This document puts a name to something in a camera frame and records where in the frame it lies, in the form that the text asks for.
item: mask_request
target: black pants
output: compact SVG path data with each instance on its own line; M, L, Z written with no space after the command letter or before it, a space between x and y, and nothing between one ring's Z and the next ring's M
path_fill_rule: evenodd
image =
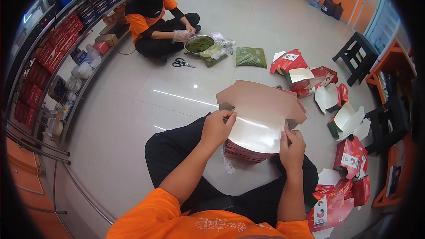
M156 133L148 140L145 146L145 157L155 188L189 155L201 140L202 128L208 115L187 126ZM182 205L181 212L191 210L191 213L193 213L193 209L197 209L200 203L205 204L208 201L231 197L237 208L236 211L231 211L244 215L255 223L267 222L275 227L278 204L286 182L286 172L280 163L279 155L272 159L282 172L282 176L236 197L221 193L202 176L192 195ZM313 165L307 156L304 156L303 185L305 201L312 196L318 180L316 166Z
M184 16L196 29L196 32L199 32L201 29L198 25L199 15L197 13L188 13ZM180 19L174 18L169 21L159 20L151 28L158 32L172 32L174 30L186 29L186 26L180 22ZM145 39L142 37L136 41L135 48L139 53L148 58L158 58L182 50L184 48L184 44L172 44L171 39Z

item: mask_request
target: tiled floor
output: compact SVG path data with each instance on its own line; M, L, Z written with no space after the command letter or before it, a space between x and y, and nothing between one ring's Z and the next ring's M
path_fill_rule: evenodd
M183 12L199 13L202 34L220 31L236 40L238 46L261 47L268 66L275 52L299 49L309 66L334 69L340 82L346 84L350 75L348 69L340 61L334 63L332 57L351 37L350 28L303 0L176 1ZM102 28L102 23L98 24L94 33ZM82 46L89 42L86 39ZM132 39L126 39L119 49L123 53L134 50ZM171 62L176 57L184 57L198 68L175 68ZM64 79L68 78L72 63L69 69L61 70ZM128 56L116 52L99 74L73 120L75 125L68 137L68 148L72 172L115 218L134 207L153 189L144 146L154 133L187 125L216 110L215 94L236 80L286 86L286 80L271 74L269 69L235 67L234 57L207 68L202 60L189 58L183 51L171 57L165 66L152 64L138 52ZM375 108L365 82L356 83L348 90L355 109L364 106L365 112L369 112ZM301 99L301 103L307 110L306 122L298 127L306 140L305 153L318 172L332 168L337 142L326 127L332 114L322 114L313 96ZM278 177L277 170L267 161L249 166L234 162L234 166L236 173L228 174L216 152L204 176L217 189L231 195L242 194ZM354 209L344 224L334 229L331 238L350 238L367 227L379 213L370 208L378 191L378 167L379 160L371 157L369 203L359 211ZM103 219L99 216L99 220L86 222L103 237L107 225L99 226L98 222Z

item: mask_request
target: scissors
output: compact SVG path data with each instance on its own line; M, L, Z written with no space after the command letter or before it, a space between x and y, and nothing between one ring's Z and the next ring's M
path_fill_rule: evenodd
M192 66L192 65L189 65L189 63L186 63L183 58L176 58L176 61L173 62L173 66L175 67L188 66L188 67L197 68L196 66Z

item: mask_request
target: black plastic stool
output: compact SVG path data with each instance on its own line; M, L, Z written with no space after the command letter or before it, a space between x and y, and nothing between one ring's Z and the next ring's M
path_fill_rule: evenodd
M373 143L366 147L369 153L388 150L409 132L408 115L403 102L397 96L390 98L386 104L370 111L365 118L371 120Z
M353 42L356 43L351 49L348 49L350 45L353 44ZM359 58L356 56L360 48L363 48L366 53L365 58L363 58L361 61L359 61ZM343 49L341 49L341 51L339 51L337 55L332 58L332 60L335 62L340 57L343 59L344 63L350 69L352 74L351 77L348 78L347 84L353 86L356 80L359 80L360 84L362 80L369 74L371 67L378 58L378 53L375 51L365 36L355 32L350 40L344 45ZM351 64L351 59L356 61L357 68L354 68Z

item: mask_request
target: person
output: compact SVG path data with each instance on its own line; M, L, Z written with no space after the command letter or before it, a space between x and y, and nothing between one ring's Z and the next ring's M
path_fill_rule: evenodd
M274 161L282 176L266 185L232 197L202 176L236 117L234 110L217 110L153 135L145 157L155 189L119 218L106 238L313 238L304 203L316 188L318 174L304 155L300 131L286 125L281 132Z
M169 10L174 19L162 17ZM184 48L183 42L201 30L197 13L183 14L175 0L129 0L125 18L130 23L136 50L147 58L161 58Z

